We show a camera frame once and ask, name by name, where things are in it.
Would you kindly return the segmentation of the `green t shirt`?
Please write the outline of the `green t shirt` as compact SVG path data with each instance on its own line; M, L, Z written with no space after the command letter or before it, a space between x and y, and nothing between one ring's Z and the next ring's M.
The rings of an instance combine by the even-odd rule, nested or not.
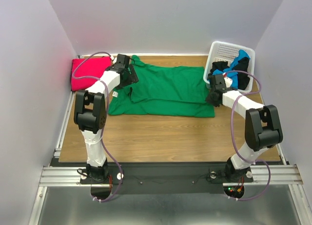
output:
M144 63L134 55L138 82L114 90L109 115L161 115L215 117L202 66L162 67Z

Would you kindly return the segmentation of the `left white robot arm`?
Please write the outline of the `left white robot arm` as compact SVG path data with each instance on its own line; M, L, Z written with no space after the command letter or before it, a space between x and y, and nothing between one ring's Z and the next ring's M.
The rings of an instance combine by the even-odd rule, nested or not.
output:
M75 80L95 79L96 82L76 92L74 123L81 131L87 151L87 162L84 170L78 173L95 183L104 183L111 179L108 171L106 151L104 149L103 131L109 109L109 93L114 89L138 82L134 65L130 63L130 56L118 54L116 61L108 66L100 77L85 75L76 76L76 72L87 63L92 54L82 61L72 73Z

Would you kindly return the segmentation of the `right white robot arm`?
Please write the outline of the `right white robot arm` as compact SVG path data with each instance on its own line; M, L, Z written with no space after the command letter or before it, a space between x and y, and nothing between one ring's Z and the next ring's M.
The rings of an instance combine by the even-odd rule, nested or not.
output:
M248 172L258 157L283 140L277 107L263 105L249 99L246 94L229 85L223 74L208 77L210 92L206 102L215 107L220 105L231 109L231 138L235 154L225 165L224 175L228 181L236 181ZM234 113L245 120L244 144L238 149L234 139Z

